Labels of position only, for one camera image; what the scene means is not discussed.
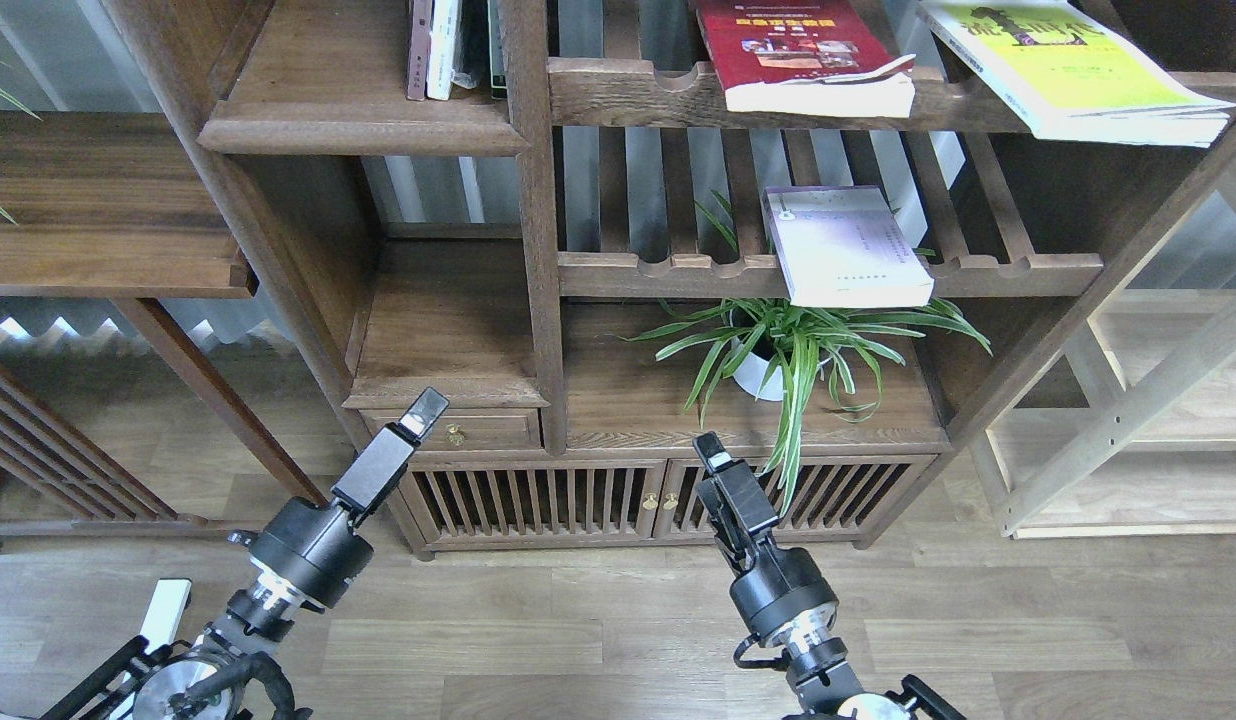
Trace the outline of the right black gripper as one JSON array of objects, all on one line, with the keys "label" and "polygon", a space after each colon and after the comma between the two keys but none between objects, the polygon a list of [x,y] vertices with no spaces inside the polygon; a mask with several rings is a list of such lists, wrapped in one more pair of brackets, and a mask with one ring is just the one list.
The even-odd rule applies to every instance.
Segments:
[{"label": "right black gripper", "polygon": [[818,646],[832,638],[838,600],[810,552],[782,550],[779,517],[747,462],[734,462],[718,433],[700,433],[693,450],[708,477],[697,495],[734,574],[729,597],[761,646]]}]

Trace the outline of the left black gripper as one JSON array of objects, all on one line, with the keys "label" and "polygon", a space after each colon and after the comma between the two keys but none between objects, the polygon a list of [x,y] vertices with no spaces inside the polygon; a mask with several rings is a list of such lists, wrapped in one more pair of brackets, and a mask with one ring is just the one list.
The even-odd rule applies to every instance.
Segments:
[{"label": "left black gripper", "polygon": [[281,577],[316,605],[330,609],[375,556],[356,529],[379,509],[398,487],[408,461],[426,441],[449,408],[447,396],[426,388],[353,459],[335,487],[332,500],[316,508],[307,498],[290,498],[253,538],[255,564]]}]

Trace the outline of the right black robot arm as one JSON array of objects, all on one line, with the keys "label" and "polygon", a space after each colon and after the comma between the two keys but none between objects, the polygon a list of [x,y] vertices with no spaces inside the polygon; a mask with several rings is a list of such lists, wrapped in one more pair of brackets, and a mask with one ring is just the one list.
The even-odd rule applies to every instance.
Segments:
[{"label": "right black robot arm", "polygon": [[782,671],[802,708],[801,719],[962,719],[918,676],[901,692],[865,692],[832,634],[838,598],[810,552],[782,550],[772,527],[779,517],[747,461],[733,459],[717,433],[695,438],[708,471],[696,484],[717,543],[734,580],[729,597],[749,629],[734,651],[742,669]]}]

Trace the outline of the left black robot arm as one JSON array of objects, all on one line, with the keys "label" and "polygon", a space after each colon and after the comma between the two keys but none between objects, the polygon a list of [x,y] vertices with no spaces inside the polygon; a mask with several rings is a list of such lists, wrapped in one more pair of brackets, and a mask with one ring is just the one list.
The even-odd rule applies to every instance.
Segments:
[{"label": "left black robot arm", "polygon": [[353,459],[325,505],[294,496],[258,532],[234,530],[230,542],[247,547],[260,571],[255,584],[235,593],[192,643],[151,650],[141,635],[130,638],[47,718],[105,719],[132,701],[133,719],[243,719],[251,682],[263,687],[276,719],[310,718],[310,708],[297,705],[274,651],[299,610],[334,608],[375,556],[358,525],[398,487],[447,404],[434,388],[421,391]]}]

